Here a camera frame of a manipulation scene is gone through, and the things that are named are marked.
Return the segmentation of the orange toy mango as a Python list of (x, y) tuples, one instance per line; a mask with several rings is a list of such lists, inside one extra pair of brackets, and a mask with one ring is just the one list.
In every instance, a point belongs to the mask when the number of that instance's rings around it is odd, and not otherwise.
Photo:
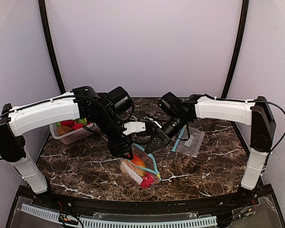
[(143, 168), (146, 167), (144, 161), (135, 154), (133, 154), (133, 159), (130, 160), (130, 162), (136, 166), (139, 166), (139, 167), (143, 167)]

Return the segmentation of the clear zip bag blue zipper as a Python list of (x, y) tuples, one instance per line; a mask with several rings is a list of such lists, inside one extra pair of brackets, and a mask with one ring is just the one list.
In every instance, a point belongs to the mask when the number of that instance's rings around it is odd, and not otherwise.
[(141, 189), (149, 189), (162, 181), (157, 168), (156, 159), (152, 154), (147, 154), (145, 149), (132, 144), (133, 159), (121, 159), (119, 168), (122, 174)]

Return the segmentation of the yellow orange toy peach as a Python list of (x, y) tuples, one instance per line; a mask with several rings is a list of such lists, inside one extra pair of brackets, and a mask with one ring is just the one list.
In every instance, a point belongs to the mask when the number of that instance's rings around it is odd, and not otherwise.
[(123, 160), (121, 162), (121, 168), (124, 169), (125, 171), (132, 171), (133, 173), (136, 173), (140, 177), (144, 177), (146, 175), (146, 171), (134, 166), (130, 161), (128, 160)]

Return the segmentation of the red toy bell pepper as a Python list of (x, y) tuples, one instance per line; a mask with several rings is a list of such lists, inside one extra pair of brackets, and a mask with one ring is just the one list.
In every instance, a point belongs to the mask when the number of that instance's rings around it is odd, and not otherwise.
[(147, 172), (146, 175), (142, 178), (140, 187), (143, 189), (148, 189), (152, 185), (160, 182), (160, 179), (152, 173)]

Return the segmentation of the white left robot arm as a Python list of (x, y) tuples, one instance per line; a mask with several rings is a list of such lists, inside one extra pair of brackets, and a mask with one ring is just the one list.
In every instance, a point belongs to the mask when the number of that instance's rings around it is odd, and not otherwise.
[(48, 181), (30, 155), (25, 137), (33, 133), (31, 139), (36, 140), (51, 124), (86, 119), (107, 137), (114, 157), (126, 158), (132, 153), (131, 140), (123, 133), (125, 120), (119, 117), (129, 109), (134, 109), (133, 101), (121, 86), (108, 93), (83, 86), (32, 104), (5, 104), (0, 116), (0, 158), (15, 168), (34, 193), (45, 193), (50, 190)]

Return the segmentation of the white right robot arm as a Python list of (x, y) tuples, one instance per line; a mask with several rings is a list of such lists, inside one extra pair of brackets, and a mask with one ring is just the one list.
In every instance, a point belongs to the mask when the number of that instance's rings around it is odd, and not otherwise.
[(166, 147), (181, 129), (196, 119), (216, 119), (245, 125), (250, 129), (246, 169), (240, 186), (253, 190), (266, 169), (273, 146), (276, 122), (270, 103), (263, 96), (256, 99), (236, 100), (193, 94), (185, 99), (168, 92), (159, 100), (158, 106), (170, 117), (161, 127), (154, 128), (151, 141), (145, 151), (152, 153)]

